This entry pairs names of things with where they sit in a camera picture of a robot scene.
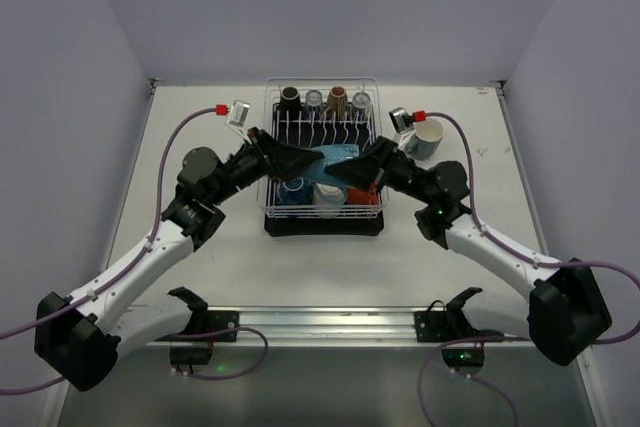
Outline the white faceted cup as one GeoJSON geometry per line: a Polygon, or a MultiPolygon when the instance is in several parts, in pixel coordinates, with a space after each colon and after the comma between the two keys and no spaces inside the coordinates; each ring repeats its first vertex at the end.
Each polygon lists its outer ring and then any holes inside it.
{"type": "Polygon", "coordinates": [[[342,206],[346,203],[345,188],[315,183],[313,185],[313,203],[315,205],[342,206]]]}

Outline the orange cup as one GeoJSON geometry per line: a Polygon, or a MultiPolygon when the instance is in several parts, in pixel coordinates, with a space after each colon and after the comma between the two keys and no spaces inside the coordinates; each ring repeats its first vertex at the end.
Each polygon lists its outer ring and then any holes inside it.
{"type": "Polygon", "coordinates": [[[379,204],[379,199],[375,193],[350,187],[347,189],[346,204],[353,206],[374,206],[379,204]]]}

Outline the grey-blue faceted cup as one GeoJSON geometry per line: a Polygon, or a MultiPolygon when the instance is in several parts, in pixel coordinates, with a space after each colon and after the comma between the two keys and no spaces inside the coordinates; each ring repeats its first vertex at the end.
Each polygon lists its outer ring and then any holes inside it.
{"type": "Polygon", "coordinates": [[[441,123],[428,118],[414,124],[413,132],[404,145],[404,152],[414,160],[428,160],[436,153],[443,137],[441,123]]]}

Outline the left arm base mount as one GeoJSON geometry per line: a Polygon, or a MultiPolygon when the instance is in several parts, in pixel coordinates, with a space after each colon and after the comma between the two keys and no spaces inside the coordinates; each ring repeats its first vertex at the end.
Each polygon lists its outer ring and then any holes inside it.
{"type": "Polygon", "coordinates": [[[207,310],[197,314],[178,334],[165,335],[159,341],[235,342],[236,328],[240,325],[237,310],[207,310]]]}

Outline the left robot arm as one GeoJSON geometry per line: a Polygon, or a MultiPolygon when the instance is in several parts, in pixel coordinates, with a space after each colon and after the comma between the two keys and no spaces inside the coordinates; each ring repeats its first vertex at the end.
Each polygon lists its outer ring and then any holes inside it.
{"type": "Polygon", "coordinates": [[[144,291],[218,230],[220,205],[262,178],[289,181],[319,164],[322,153],[290,146],[252,128],[226,160],[208,147],[182,160],[175,194],[150,232],[127,254],[66,296],[55,292],[37,305],[34,351],[84,392],[101,383],[129,351],[157,338],[200,326],[206,305],[185,288],[170,291],[142,316],[127,310],[144,291]]]}

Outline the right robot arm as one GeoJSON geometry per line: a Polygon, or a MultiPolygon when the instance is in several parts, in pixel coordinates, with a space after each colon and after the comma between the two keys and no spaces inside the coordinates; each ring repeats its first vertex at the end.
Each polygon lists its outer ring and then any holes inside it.
{"type": "Polygon", "coordinates": [[[482,222],[465,205],[470,180],[458,161],[423,168],[393,141],[380,137],[357,157],[326,173],[361,191],[388,187],[424,203],[415,212],[422,236],[493,273],[528,304],[528,339],[552,362],[566,366],[612,325],[590,266],[562,263],[532,251],[482,222]]]}

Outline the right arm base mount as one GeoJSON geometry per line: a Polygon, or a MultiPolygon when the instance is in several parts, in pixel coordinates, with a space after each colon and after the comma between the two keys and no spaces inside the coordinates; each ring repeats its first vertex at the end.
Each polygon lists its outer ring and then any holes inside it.
{"type": "Polygon", "coordinates": [[[425,310],[413,313],[413,325],[418,342],[448,342],[464,338],[502,336],[491,329],[477,329],[462,312],[465,303],[452,300],[432,302],[425,310]]]}

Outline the dark blue mug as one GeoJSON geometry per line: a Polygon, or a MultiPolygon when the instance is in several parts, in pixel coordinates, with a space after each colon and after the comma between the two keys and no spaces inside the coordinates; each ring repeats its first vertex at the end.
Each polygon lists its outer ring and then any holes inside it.
{"type": "Polygon", "coordinates": [[[305,206],[312,202],[313,187],[301,177],[283,181],[277,188],[277,199],[280,206],[305,206]]]}

